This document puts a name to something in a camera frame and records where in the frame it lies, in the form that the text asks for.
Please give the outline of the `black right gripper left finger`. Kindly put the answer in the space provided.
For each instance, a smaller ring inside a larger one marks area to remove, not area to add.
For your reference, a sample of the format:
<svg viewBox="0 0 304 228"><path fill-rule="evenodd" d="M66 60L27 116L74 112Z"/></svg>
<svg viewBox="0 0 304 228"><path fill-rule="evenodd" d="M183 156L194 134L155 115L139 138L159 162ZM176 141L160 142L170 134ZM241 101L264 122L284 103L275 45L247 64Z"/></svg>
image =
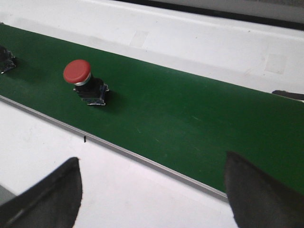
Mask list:
<svg viewBox="0 0 304 228"><path fill-rule="evenodd" d="M72 157L0 207L2 228L71 228L83 195L79 159Z"/></svg>

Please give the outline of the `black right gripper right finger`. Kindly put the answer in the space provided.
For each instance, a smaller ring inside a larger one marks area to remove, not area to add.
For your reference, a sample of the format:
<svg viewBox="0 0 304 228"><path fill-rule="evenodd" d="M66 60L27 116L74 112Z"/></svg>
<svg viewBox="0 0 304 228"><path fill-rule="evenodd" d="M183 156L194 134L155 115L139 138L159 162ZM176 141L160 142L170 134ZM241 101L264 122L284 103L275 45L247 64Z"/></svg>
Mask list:
<svg viewBox="0 0 304 228"><path fill-rule="evenodd" d="M304 196L235 152L227 152L224 181L239 228L304 226Z"/></svg>

